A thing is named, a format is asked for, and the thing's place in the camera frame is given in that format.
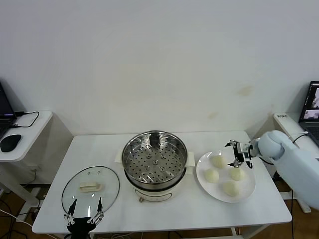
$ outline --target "laptop screen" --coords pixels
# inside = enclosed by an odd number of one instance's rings
[[[319,81],[311,81],[303,111],[300,115],[301,121],[319,121]]]
[[[5,96],[4,90],[0,85],[0,118],[15,118],[14,112]]]

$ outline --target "steamed bun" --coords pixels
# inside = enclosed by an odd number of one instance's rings
[[[243,180],[246,176],[244,170],[241,168],[232,168],[229,170],[230,177],[236,181]]]
[[[231,197],[236,197],[240,193],[238,185],[233,181],[224,183],[223,190],[227,195]]]
[[[221,155],[212,157],[211,161],[216,168],[225,168],[227,166],[226,159]]]
[[[219,181],[219,173],[217,170],[209,168],[205,171],[205,179],[210,183],[217,183]]]

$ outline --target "white table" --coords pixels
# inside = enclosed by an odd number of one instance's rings
[[[248,141],[244,131],[176,133],[195,160],[206,152],[219,150],[230,139]],[[208,195],[195,175],[186,175],[180,192],[172,199],[139,202],[115,157],[134,135],[87,135],[74,137],[33,224],[35,233],[66,234],[61,195],[67,182],[90,166],[112,168],[120,179],[120,192],[113,206],[93,230],[94,233],[194,230],[253,226],[250,238],[270,224],[291,220],[283,199],[259,158],[254,159],[256,190],[245,202],[224,203]]]
[[[15,122],[18,125],[30,125],[37,114],[23,115],[17,119]],[[0,182],[9,188],[11,191],[15,192],[18,196],[26,201],[21,209],[21,213],[27,212],[30,207],[37,207],[39,205],[39,200],[35,197],[39,189],[33,189],[30,193],[20,186],[19,182],[15,177],[6,172],[3,168],[3,164],[7,162],[17,162],[22,160],[28,153],[29,149],[32,147],[35,140],[38,138],[44,127],[47,125],[52,117],[52,112],[50,111],[40,111],[38,119],[29,128],[11,128],[9,129],[3,138],[12,134],[20,134],[21,140],[19,141],[16,148],[11,152],[0,151]],[[26,215],[20,215],[19,218],[24,220]]]
[[[299,125],[300,113],[274,113],[274,119],[283,130],[286,135],[291,135],[291,140],[294,141],[301,134],[300,132],[304,132],[305,130]],[[304,151],[312,152],[314,157],[319,158],[319,147],[315,144],[315,142],[307,136],[299,138],[295,145],[297,145],[300,149]],[[282,192],[281,193],[284,200],[291,199],[291,191],[290,192]],[[310,213],[311,208],[298,196],[298,194],[294,193],[294,199],[296,199],[304,213]]]

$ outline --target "black mouse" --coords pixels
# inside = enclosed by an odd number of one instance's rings
[[[19,143],[21,139],[20,134],[13,134],[5,137],[0,142],[0,149],[2,152],[10,152],[15,149],[16,145]]]

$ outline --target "laptop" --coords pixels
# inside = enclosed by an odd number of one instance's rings
[[[0,84],[0,139],[16,120],[14,111],[4,93],[3,87]]]
[[[299,124],[319,146],[319,81],[310,82]]]

